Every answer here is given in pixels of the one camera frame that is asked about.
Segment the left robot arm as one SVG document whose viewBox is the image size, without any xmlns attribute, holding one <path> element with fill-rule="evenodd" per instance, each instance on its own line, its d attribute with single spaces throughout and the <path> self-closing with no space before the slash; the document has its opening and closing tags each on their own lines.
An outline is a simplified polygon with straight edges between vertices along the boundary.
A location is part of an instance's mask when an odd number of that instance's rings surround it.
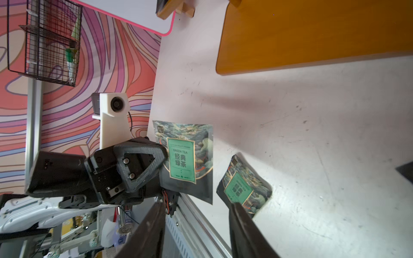
<svg viewBox="0 0 413 258">
<path fill-rule="evenodd" d="M 25 194 L 1 196 L 1 241 L 45 234 L 83 213 L 159 196 L 166 149 L 134 138 L 93 155 L 38 153 Z"/>
</svg>

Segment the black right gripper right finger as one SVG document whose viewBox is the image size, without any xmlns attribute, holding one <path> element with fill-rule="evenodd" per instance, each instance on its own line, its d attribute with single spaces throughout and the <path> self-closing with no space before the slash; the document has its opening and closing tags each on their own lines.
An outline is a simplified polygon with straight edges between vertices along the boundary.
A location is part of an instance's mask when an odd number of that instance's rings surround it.
<svg viewBox="0 0 413 258">
<path fill-rule="evenodd" d="M 233 258 L 279 258 L 240 203 L 229 208 Z"/>
</svg>

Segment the green tea bag large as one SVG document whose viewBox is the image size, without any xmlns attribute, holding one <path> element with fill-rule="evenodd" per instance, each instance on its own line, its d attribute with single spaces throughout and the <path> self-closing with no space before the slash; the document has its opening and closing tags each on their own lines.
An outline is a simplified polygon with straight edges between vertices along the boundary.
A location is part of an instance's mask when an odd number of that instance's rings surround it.
<svg viewBox="0 0 413 258">
<path fill-rule="evenodd" d="M 161 167 L 161 186 L 212 204 L 213 126 L 154 120 L 153 127 L 156 142 L 168 154 Z"/>
</svg>

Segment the green tea bag small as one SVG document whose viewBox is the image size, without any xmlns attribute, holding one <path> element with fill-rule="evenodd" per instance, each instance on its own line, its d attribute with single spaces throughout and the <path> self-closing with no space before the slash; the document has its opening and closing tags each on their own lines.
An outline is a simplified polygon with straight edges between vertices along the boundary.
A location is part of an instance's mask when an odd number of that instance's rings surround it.
<svg viewBox="0 0 413 258">
<path fill-rule="evenodd" d="M 218 184 L 216 193 L 226 206 L 239 203 L 253 218 L 271 198 L 273 190 L 243 157 L 234 155 Z"/>
</svg>

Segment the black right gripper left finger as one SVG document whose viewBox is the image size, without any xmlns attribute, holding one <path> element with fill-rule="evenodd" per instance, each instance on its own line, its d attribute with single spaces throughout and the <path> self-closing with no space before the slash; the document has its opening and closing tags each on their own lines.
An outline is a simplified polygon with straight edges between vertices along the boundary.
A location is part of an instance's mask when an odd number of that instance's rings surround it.
<svg viewBox="0 0 413 258">
<path fill-rule="evenodd" d="M 115 258 L 161 258 L 165 223 L 165 206 L 155 203 Z"/>
</svg>

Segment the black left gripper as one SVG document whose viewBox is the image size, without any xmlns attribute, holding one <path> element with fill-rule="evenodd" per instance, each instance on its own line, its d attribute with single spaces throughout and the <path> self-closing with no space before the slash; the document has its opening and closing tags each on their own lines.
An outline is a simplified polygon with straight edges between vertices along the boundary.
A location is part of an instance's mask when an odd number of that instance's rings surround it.
<svg viewBox="0 0 413 258">
<path fill-rule="evenodd" d="M 101 204 L 137 205 L 161 195 L 167 157 L 165 147 L 139 137 L 96 151 L 85 167 Z"/>
</svg>

